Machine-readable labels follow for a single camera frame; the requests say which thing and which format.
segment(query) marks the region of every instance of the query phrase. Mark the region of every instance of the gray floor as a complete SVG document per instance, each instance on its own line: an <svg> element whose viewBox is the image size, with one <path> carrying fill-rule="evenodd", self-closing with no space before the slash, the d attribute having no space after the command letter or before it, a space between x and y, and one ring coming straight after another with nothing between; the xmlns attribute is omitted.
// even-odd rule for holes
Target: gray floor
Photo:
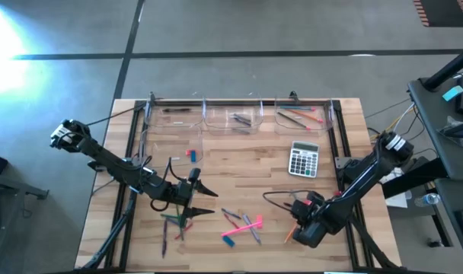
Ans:
<svg viewBox="0 0 463 274"><path fill-rule="evenodd" d="M0 1L2 55L123 53L136 0ZM425 28L411 0L158 1L141 16L134 52L450 49L463 48L463 28ZM407 98L409 80L434 73L453 56L302 57L133 60L123 98L360 97L365 114ZM47 201L27 198L34 212L20 218L2 262L3 273L40 273L73 267L94 173L83 155L49 147L62 119L90 122L110 112L121 60L0 60L0 156L8 174L44 189ZM409 103L367 120L384 129ZM402 122L404 132L413 119ZM102 141L106 123L91 127ZM414 124L407 137L421 130ZM426 133L413 143L430 145ZM424 154L433 158L430 152ZM431 219L392 219L403 264L458 272L458 247L431 250Z"/></svg>

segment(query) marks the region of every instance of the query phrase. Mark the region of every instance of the calculator display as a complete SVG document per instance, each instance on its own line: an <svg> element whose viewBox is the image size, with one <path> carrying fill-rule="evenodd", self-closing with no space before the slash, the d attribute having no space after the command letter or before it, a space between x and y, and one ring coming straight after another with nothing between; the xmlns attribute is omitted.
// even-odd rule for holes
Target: calculator display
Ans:
<svg viewBox="0 0 463 274"><path fill-rule="evenodd" d="M305 145L305 144L300 144L300 143L294 143L294 147L293 148L298 148L298 149L304 149L304 150L308 150L308 151L318 151L318 147L317 146L313 146L313 145Z"/></svg>

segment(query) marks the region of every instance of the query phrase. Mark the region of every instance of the wooden tabletop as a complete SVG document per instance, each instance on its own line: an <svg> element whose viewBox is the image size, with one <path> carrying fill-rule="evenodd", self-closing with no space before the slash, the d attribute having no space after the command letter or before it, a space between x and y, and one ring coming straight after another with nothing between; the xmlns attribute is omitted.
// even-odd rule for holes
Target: wooden tabletop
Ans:
<svg viewBox="0 0 463 274"><path fill-rule="evenodd" d="M367 133L362 106L358 98L340 99L348 142L353 157L365 157L372 149ZM134 100L116 100L113 114L132 108ZM204 123L202 130L196 128L173 129L171 132L159 129L157 134L148 134L148 154L166 155L173 144L177 154L183 154L185 146L196 147L202 153L197 166L202 169L201 180L205 186L219 194L219 197L196 194L193 206L213 209L214 214L195 217L193 227L185 233L185 241L174 240L178 228L168 225L168 250L161 257L162 228L164 219L160 212L153 211L150 198L141 195L137 199L133 231L129 248L127 271L341 271L351 270L345 231L335 236L327 234L320 245L312 249L293 240L284 244L284 239L294 221L291 215L262 198L262 193L273 190L315 190L326 198L337 190L334 163L331 156L327 132L323 135L297 136L275 133L273 107L264 107L263 122L256 134L220 135L210 132ZM132 112L110 120L104 147L123 157L129 134ZM137 126L134 153L137 152L142 119ZM340 135L337 143L341 149ZM292 141L300 140L320 145L318 176L315 179L296 177L288 174L287 164ZM155 162L154 167L160 174L162 163ZM187 176L191 166L177 165L178 176ZM94 187L97 188L110 177L100 173ZM112 183L98 191L89 205L76 266L82 266L90 260L104 239L108 236L113 218L118 183ZM277 202L292 201L286 194L273 198ZM398 249L392 231L382 188L377 185L362 199L367 229L388 258L400 265ZM246 213L252 220L263 216L263 228L258 230L262 245L258 245L249 231L231 236L235 247L227 246L220 234L233 229L224 218L221 208L233 212ZM170 205L165 213L175 214ZM123 233L117 241L117 251L113 264L118 264ZM359 255L362 251L359 237L356 235Z"/></svg>

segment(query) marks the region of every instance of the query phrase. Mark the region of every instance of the pink highlighter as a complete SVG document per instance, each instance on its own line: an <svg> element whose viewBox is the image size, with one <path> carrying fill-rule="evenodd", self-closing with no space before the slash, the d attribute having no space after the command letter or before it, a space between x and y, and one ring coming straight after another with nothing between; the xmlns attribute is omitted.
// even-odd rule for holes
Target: pink highlighter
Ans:
<svg viewBox="0 0 463 274"><path fill-rule="evenodd" d="M250 229L252 227L257 227L259 229L262 228L262 215L257 215L257 221L255 223L253 223L251 225L245 225L244 227L240 227L240 228L234 229L232 231L222 233L222 237L228 236L228 235L231 235L231 234L235 234L235 233L243 231L243 230L248 230L248 229Z"/></svg>

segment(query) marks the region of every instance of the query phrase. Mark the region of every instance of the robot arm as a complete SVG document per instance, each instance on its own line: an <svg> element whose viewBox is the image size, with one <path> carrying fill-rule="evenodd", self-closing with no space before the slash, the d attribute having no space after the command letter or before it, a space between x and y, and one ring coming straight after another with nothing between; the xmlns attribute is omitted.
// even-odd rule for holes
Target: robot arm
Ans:
<svg viewBox="0 0 463 274"><path fill-rule="evenodd" d="M119 183L128 185L140 194L146 193L152 199L151 207L154 210L165 210L169 203L184 206L182 213L184 218L180 219L181 227L185 226L186 218L214 212L189 207L194 191L209 196L218 196L201 183L199 168L192 169L187 179L179 179L178 184L172 184L159 177L155 170L140 165L135 166L131 161L125 161L108 151L91 137L88 126L73 119L62 121L50 138L51 147L64 149L71 153L81 152L94 159L88 164L90 167L95 169L96 165L105 166L108 173ZM152 205L154 200L164 201L167 204L163 209L156 209Z"/></svg>
<svg viewBox="0 0 463 274"><path fill-rule="evenodd" d="M294 201L291 212L300 228L294 231L293 238L314 248L326 233L338 233L349 221L354 205L383 176L409 161L412 153L412 144L399 135L393 132L381 134L373 153L361 161L351 162L339 173L341 180L352 180L341 196L325 201L323 196L311 191L307 202Z"/></svg>

